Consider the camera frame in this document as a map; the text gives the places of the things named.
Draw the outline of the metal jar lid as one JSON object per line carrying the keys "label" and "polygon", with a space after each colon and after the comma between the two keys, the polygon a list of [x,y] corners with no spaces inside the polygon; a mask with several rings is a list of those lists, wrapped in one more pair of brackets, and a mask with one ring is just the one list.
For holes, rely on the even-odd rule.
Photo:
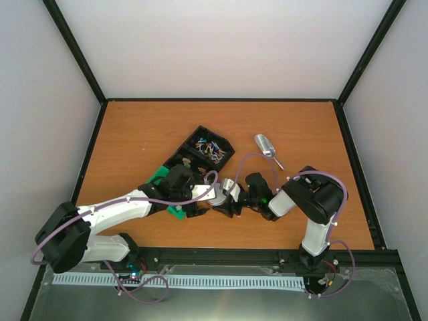
{"label": "metal jar lid", "polygon": [[214,199],[207,200],[207,202],[211,206],[216,207],[216,206],[220,206],[220,205],[224,204],[224,202],[226,202],[226,200],[227,200],[227,196],[220,194],[219,196],[216,196],[216,198],[214,198]]}

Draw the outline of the green plastic bin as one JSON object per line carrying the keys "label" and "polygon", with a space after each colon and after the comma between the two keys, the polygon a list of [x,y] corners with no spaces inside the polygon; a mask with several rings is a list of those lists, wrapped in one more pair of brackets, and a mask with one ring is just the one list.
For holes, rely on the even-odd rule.
{"label": "green plastic bin", "polygon": [[[166,175],[169,173],[169,169],[166,168],[166,166],[159,167],[156,172],[153,174],[153,176],[147,181],[147,183],[154,183],[155,185],[158,185],[162,178],[165,178]],[[177,219],[184,219],[186,213],[182,209],[177,209],[177,206],[169,205],[166,209],[167,213],[174,215]]]}

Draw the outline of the black popsicle candy bin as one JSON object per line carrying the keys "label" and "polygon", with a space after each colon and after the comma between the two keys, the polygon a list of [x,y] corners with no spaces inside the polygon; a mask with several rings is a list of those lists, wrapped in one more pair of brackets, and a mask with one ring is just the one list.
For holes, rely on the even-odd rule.
{"label": "black popsicle candy bin", "polygon": [[176,151],[163,166],[171,169],[175,165],[183,165],[200,179],[203,179],[209,171],[215,171],[215,167],[209,164],[204,156],[197,156],[194,152],[183,148]]}

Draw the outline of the black lollipop bin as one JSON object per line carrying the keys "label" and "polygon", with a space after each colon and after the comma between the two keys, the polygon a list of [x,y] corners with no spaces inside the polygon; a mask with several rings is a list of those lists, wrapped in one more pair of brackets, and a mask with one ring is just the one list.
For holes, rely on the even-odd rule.
{"label": "black lollipop bin", "polygon": [[182,146],[196,154],[199,161],[197,167],[207,165],[218,172],[235,154],[234,148],[226,138],[204,126],[198,126]]}

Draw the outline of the metal scoop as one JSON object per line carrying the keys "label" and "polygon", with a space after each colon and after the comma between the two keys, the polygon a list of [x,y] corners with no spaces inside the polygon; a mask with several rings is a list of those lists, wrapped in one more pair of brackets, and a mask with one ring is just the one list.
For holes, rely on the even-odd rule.
{"label": "metal scoop", "polygon": [[262,151],[262,154],[274,160],[280,169],[284,171],[285,168],[283,164],[276,158],[276,150],[270,140],[263,134],[256,134],[254,136],[254,140],[260,151]]}

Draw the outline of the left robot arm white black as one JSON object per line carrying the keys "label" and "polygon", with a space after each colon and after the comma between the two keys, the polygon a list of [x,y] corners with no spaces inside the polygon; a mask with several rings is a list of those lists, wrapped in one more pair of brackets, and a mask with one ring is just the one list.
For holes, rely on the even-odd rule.
{"label": "left robot arm white black", "polygon": [[35,236],[33,265],[49,265],[57,273],[70,271],[83,262],[117,262],[134,268],[139,252],[125,234],[102,236],[101,232],[133,219],[142,219],[167,207],[196,205],[215,197],[216,171],[199,178],[183,165],[156,176],[131,192],[93,205],[64,202],[54,210]]}

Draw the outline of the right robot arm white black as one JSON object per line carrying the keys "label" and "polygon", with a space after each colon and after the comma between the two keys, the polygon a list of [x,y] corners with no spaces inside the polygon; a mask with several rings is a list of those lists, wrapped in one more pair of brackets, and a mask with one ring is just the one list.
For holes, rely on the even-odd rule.
{"label": "right robot arm white black", "polygon": [[246,187],[223,179],[208,200],[214,210],[228,217],[241,215],[246,207],[267,221],[277,221],[294,208],[307,217],[305,236],[299,245],[298,261],[306,271],[314,271],[330,249],[330,234],[347,200],[344,183],[335,176],[304,167],[273,192],[261,173],[245,178]]}

